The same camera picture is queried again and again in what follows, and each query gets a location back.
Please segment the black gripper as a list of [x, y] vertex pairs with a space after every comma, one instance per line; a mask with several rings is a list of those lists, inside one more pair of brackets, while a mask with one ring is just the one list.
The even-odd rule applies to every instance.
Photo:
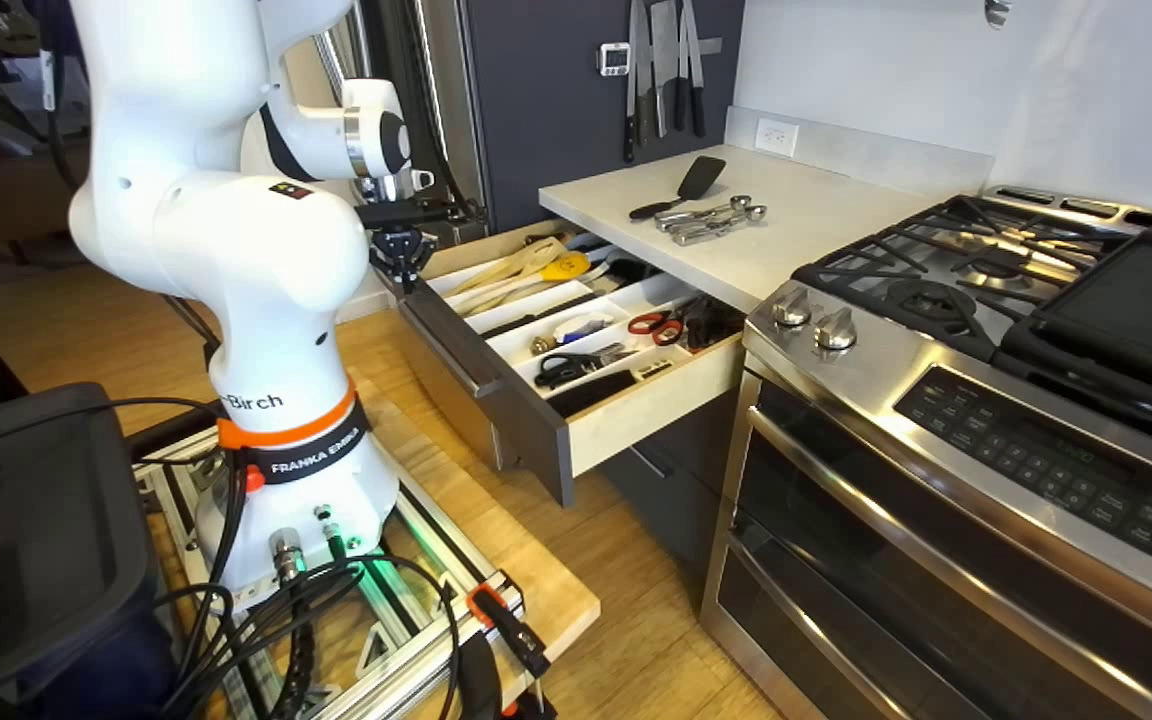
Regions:
[[411, 287], [443, 239], [449, 211], [437, 202], [395, 199], [358, 208], [368, 258], [381, 277]]

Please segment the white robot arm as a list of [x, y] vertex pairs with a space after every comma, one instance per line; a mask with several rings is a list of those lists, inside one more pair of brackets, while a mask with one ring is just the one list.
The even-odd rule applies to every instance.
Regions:
[[300, 108], [281, 54], [346, 0], [72, 0], [86, 90], [86, 179], [69, 202], [78, 251], [220, 321], [207, 361], [236, 492], [199, 509], [236, 600], [274, 590], [274, 557], [337, 532], [376, 545], [395, 472], [368, 439], [330, 326], [368, 271], [356, 176], [407, 167], [395, 90], [356, 78]]

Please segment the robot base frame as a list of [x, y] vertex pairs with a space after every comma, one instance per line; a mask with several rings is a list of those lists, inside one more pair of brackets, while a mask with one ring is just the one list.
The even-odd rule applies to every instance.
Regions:
[[555, 720], [544, 694], [546, 647], [527, 627], [525, 590], [376, 450], [395, 505], [365, 545], [321, 505], [264, 553], [230, 553], [261, 572], [223, 590], [207, 569], [203, 517], [220, 512], [236, 460], [207, 433], [136, 460], [182, 588], [172, 600], [182, 681], [176, 715], [223, 720]]

